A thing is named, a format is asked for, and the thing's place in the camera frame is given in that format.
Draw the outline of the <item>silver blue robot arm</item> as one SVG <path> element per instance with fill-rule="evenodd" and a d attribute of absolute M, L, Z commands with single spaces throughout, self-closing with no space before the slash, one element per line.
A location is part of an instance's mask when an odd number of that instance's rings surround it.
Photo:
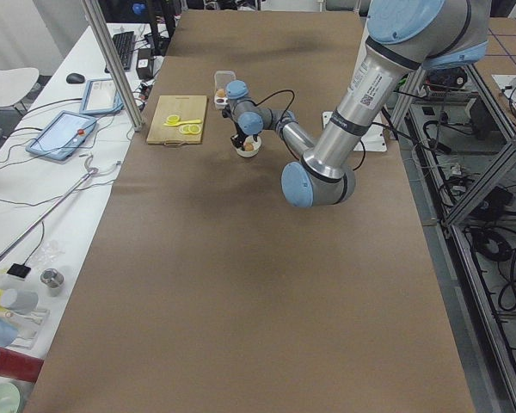
<path fill-rule="evenodd" d="M 225 118 L 236 126 L 234 145 L 273 130 L 298 155 L 283 169 L 281 187 L 295 207 L 335 205 L 354 191 L 347 158 L 368 132 L 399 81 L 420 68 L 445 69 L 482 59 L 488 46 L 489 1 L 373 1 L 365 58 L 319 139 L 288 110 L 261 108 L 241 80 L 227 85 Z"/>

